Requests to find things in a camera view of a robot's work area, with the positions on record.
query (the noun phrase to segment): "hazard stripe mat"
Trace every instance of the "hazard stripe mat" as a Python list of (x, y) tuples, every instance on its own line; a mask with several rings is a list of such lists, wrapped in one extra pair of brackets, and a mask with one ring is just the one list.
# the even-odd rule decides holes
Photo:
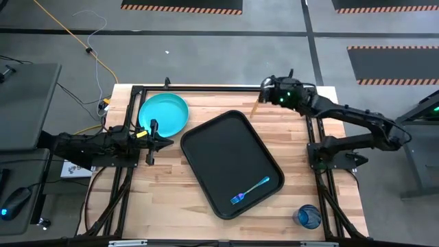
[(123, 0), (122, 10), (242, 14), (243, 0)]
[(437, 85), (439, 46), (351, 46), (360, 85)]
[(339, 14), (438, 10), (439, 0), (332, 0)]

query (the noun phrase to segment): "blue cup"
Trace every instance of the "blue cup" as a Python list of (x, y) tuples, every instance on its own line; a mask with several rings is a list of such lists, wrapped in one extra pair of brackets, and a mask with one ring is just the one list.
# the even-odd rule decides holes
[(299, 226), (316, 229), (322, 222), (322, 216), (315, 206), (306, 204), (294, 212), (293, 221)]

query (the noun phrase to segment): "plastic fork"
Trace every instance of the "plastic fork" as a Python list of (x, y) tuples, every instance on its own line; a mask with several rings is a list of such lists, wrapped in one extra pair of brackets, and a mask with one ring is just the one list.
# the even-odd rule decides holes
[(250, 191), (252, 191), (253, 189), (256, 189), (257, 187), (259, 187), (259, 186), (261, 186), (261, 185), (263, 185), (263, 184), (265, 184), (266, 182), (268, 182), (270, 180), (270, 178), (269, 177), (265, 177), (265, 178), (262, 178), (262, 180), (259, 182), (259, 183), (257, 183), (255, 186), (253, 186), (253, 187), (251, 187), (249, 190), (247, 190), (246, 192), (244, 192), (244, 193), (239, 193), (238, 194), (238, 196), (235, 196), (234, 198), (232, 198), (232, 199), (230, 199), (230, 202), (234, 205), (234, 204), (237, 204), (238, 202), (241, 202), (243, 199), (244, 199), (244, 196), (247, 194), (247, 193), (249, 193)]

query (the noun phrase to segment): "butcher block tabletop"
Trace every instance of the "butcher block tabletop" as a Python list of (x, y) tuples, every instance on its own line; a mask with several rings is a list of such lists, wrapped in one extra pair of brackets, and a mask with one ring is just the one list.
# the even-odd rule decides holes
[[(132, 86), (115, 85), (106, 118), (107, 127), (123, 124)], [(148, 91), (147, 98), (158, 93)], [(170, 138), (174, 140), (173, 145), (155, 153), (155, 165), (145, 163), (147, 150), (142, 151), (132, 177), (123, 238), (324, 240), (322, 225), (309, 230), (296, 225), (292, 220), (293, 213), (304, 204), (319, 207), (315, 176), (307, 162), (306, 144), (309, 141), (305, 117), (279, 106), (259, 104), (250, 123), (282, 169), (285, 184), (279, 192), (235, 219), (222, 220), (212, 211), (193, 175), (180, 149), (180, 139), (186, 131), (228, 110), (239, 110), (249, 118), (258, 93), (174, 93), (189, 105), (189, 120), (180, 133)], [(318, 93), (337, 102), (335, 88), (332, 86), (318, 86)], [(139, 102), (140, 97), (134, 107), (133, 119), (137, 117)], [(341, 121), (324, 119), (323, 122), (326, 135), (345, 136)], [(107, 168), (93, 186), (86, 209), (89, 226), (108, 204), (114, 173), (115, 168)], [(333, 176), (340, 207), (357, 230), (368, 235), (355, 179), (344, 170), (333, 170)], [(327, 206), (331, 230), (335, 234), (333, 212)], [(115, 230), (118, 215), (119, 207), (115, 209), (111, 232)], [(84, 222), (81, 222), (78, 233), (83, 232)]]

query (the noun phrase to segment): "gray floor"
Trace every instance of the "gray floor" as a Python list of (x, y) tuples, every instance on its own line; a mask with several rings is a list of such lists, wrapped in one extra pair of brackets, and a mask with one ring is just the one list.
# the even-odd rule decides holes
[[(108, 30), (305, 32), (300, 0), (244, 0), (242, 16), (139, 12), (120, 10), (121, 0), (41, 0), (67, 27), (94, 30), (108, 19)], [(308, 0), (315, 32), (438, 33), (439, 12), (336, 14), (331, 0)], [(0, 28), (59, 29), (31, 0), (11, 1), (0, 14)], [(259, 84), (268, 75), (295, 76), (315, 82), (306, 37), (268, 36), (94, 36), (99, 57), (121, 83)], [(335, 86), (339, 101), (397, 117), (437, 86), (359, 86), (348, 58), (349, 45), (439, 45), (439, 39), (317, 38), (316, 49), (325, 86)], [(83, 101), (99, 96), (95, 63), (66, 35), (0, 34), (0, 54), (36, 63), (59, 62), (59, 83)], [(99, 68), (104, 94), (114, 80)], [(88, 109), (94, 112), (93, 106)], [(56, 89), (45, 130), (56, 134), (95, 125), (60, 89)], [(365, 130), (346, 124), (347, 135)], [(439, 246), (439, 197), (402, 201), (399, 194), (415, 189), (405, 154), (362, 150), (370, 162), (359, 168), (361, 201), (371, 237), (380, 240)], [(29, 228), (21, 240), (72, 236), (84, 195), (58, 196), (47, 203), (45, 216), (54, 227), (41, 234)], [(0, 242), (11, 241), (0, 238)]]

